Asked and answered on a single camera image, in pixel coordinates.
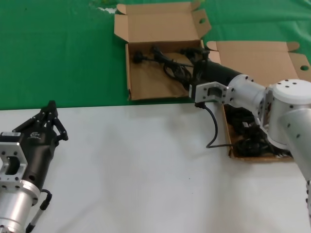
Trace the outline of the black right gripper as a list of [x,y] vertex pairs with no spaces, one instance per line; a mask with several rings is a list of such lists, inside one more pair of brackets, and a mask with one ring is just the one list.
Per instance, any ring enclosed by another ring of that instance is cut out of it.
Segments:
[[[216,51],[210,49],[208,46],[204,48],[185,48],[180,50],[180,54],[186,56],[193,64],[192,78],[189,80],[189,87],[194,87],[199,84],[218,82],[225,86],[240,72],[225,67],[219,63],[210,60],[210,52]],[[203,55],[203,59],[197,60],[197,55]]]

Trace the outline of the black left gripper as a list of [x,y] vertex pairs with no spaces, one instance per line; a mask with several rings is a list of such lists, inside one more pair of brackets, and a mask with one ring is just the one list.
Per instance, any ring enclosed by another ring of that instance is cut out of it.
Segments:
[[14,128],[12,132],[23,134],[20,143],[27,167],[22,179],[42,190],[57,143],[69,139],[67,130],[58,118],[56,102],[50,100],[38,114]]

